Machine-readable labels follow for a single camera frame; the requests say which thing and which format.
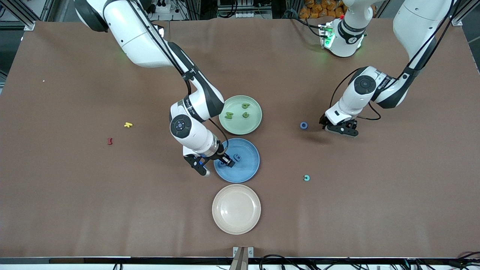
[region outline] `tabletop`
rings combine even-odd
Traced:
[[[134,65],[110,33],[37,22],[0,96],[0,256],[231,256],[246,245],[256,256],[455,257],[478,249],[480,76],[462,29],[448,30],[399,107],[359,120],[355,139],[327,133],[318,121],[341,79],[368,65],[397,76],[408,62],[392,20],[373,19],[367,32],[343,59],[290,20],[169,25],[167,40],[225,99],[247,95],[263,110],[260,126],[240,136],[260,153],[244,184],[259,196],[261,217],[250,232],[229,235],[212,218],[228,183],[212,164],[210,177],[199,176],[169,133],[169,107],[187,93],[177,71]]]

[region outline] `plate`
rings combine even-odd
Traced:
[[[231,119],[226,118],[227,112],[232,113]],[[245,135],[254,131],[262,121],[260,104],[248,96],[233,96],[225,101],[223,110],[218,116],[220,124],[230,133]]]
[[[212,205],[217,226],[229,234],[243,234],[255,227],[260,219],[260,199],[249,187],[231,184],[220,190]]]
[[[228,140],[226,153],[235,161],[233,167],[226,166],[220,160],[214,161],[215,171],[225,181],[242,183],[248,181],[257,173],[260,166],[260,155],[251,142],[242,138],[232,138]]]

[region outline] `green plate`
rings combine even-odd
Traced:
[[[225,101],[223,111],[218,117],[220,118],[220,124],[228,132],[235,135],[245,135],[254,131],[260,125],[262,108],[251,97],[233,96]]]

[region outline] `table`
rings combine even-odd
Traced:
[[[352,70],[397,76],[408,62],[391,20],[373,19],[367,31],[363,47],[341,59],[290,20],[169,25],[168,40],[225,99],[248,95],[263,108],[259,128],[242,136],[260,152],[245,184],[262,215],[249,233],[229,235],[211,214],[228,183],[215,172],[200,177],[168,131],[168,109],[186,94],[177,72],[135,66],[111,34],[38,22],[0,97],[0,256],[231,256],[247,245],[256,256],[455,257],[478,249],[480,76],[461,28],[449,29],[398,108],[359,120],[357,138],[317,124]]]

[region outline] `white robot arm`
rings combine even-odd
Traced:
[[[141,67],[173,66],[189,87],[189,94],[170,107],[170,132],[183,145],[183,156],[200,175],[209,160],[220,159],[232,167],[223,145],[202,122],[219,115],[224,106],[220,92],[207,80],[187,54],[165,41],[144,13],[145,5],[134,0],[75,0],[82,22],[92,30],[112,31],[127,57]],[[190,93],[190,82],[197,91]]]
[[[322,46],[340,57],[348,57],[360,48],[365,29],[373,18],[371,5],[378,0],[344,0],[348,6],[343,19],[334,19],[320,30]]]
[[[408,66],[397,79],[371,66],[358,69],[340,100],[321,117],[320,124],[325,130],[356,137],[358,131],[355,117],[370,100],[384,109],[398,106],[432,55],[437,44],[432,35],[454,2],[405,0],[394,18],[393,29],[408,53]]]

